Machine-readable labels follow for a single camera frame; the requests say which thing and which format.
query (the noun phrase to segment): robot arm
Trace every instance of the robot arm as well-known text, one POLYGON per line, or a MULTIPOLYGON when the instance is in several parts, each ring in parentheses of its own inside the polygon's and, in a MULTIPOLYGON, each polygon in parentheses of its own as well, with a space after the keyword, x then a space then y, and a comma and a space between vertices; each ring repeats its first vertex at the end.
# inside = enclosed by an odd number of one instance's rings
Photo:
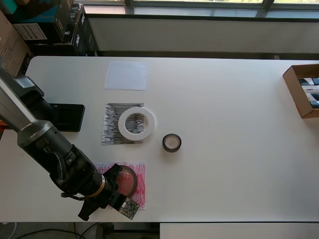
POLYGON ((50 175, 55 185, 70 197, 84 201, 79 217, 85 221, 98 208, 107 205, 132 219, 139 204, 124 196, 117 189, 116 179, 125 170, 133 178, 130 168, 115 164, 101 174, 87 156, 72 145, 50 121, 38 120, 12 91, 7 82, 14 80, 0 69, 0 120, 17 132, 17 144, 50 175))

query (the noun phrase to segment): cable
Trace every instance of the cable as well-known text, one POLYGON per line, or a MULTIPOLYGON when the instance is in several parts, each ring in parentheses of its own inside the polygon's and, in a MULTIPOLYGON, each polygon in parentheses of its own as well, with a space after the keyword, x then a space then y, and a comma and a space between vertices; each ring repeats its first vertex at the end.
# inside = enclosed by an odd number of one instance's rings
POLYGON ((78 233, 71 232, 71 231, 66 231, 66 230, 60 230, 60 229, 44 229, 44 230, 39 230, 39 231, 35 231, 35 232, 23 234, 23 235, 17 237, 16 239, 20 239, 20 238, 26 237, 26 236, 28 236, 28 235, 32 235, 32 234, 36 234, 36 233, 41 233, 41 232, 47 232, 47 231, 55 231, 55 232, 63 232, 63 233, 72 233, 72 234, 79 235, 79 236, 81 236, 81 237, 84 238, 84 239, 87 239, 87 238, 85 238, 84 236, 82 236, 82 235, 80 235, 80 234, 78 234, 78 233))
POLYGON ((75 235, 75 239, 78 239, 78 237, 76 236, 75 223, 73 223, 73 227, 74 227, 74 235, 75 235))
POLYGON ((87 229, 87 230, 85 230, 85 231, 84 231, 84 233, 82 233, 82 234, 81 234, 81 236, 80 236, 80 238, 79 238, 79 239, 81 239, 81 238, 85 238, 83 235, 84 235, 84 234, 85 234, 88 230, 90 230, 92 227, 94 227, 96 224, 97 224, 97 223, 95 223, 95 224, 93 224, 93 225, 89 226, 89 227, 88 227, 88 229, 87 229))
POLYGON ((15 230, 16 230, 16 223, 14 223, 14 229, 13 229, 11 235, 8 237, 8 239, 11 239, 11 237, 12 237, 13 234, 15 233, 15 230))

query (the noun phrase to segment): white paper sheet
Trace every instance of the white paper sheet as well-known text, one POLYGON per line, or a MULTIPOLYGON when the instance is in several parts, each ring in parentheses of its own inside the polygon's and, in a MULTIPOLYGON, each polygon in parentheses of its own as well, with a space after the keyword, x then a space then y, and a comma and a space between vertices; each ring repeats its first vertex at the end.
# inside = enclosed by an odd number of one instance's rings
POLYGON ((147 72, 145 62, 110 62, 104 89, 144 91, 147 72))

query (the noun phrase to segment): open cardboard box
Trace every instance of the open cardboard box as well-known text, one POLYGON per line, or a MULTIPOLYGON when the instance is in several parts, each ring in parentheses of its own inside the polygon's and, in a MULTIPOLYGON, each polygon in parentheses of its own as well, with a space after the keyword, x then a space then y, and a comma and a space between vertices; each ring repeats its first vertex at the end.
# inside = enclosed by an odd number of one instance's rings
POLYGON ((314 109, 301 87, 298 78, 318 78, 319 64, 293 65, 283 75, 300 116, 304 119, 319 117, 319 109, 314 109))

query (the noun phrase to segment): pink paper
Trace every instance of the pink paper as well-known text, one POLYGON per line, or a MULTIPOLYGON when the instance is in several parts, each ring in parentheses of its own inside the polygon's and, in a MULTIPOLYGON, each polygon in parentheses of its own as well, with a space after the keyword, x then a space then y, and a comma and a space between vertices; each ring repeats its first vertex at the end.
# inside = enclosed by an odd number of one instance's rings
MULTIPOLYGON (((95 164, 96 168, 101 172, 105 173, 108 169, 110 169, 115 163, 97 163, 95 164)), ((131 197, 132 200, 137 202, 140 205, 140 209, 145 209, 146 197, 145 197, 145 163, 129 163, 129 162, 121 162, 117 163, 119 165, 125 165, 133 169, 138 178, 138 186, 136 188, 136 192, 131 197)), ((132 188, 132 177, 127 173, 120 172, 117 180, 117 184, 119 185, 119 192, 125 193, 127 190, 132 188)))

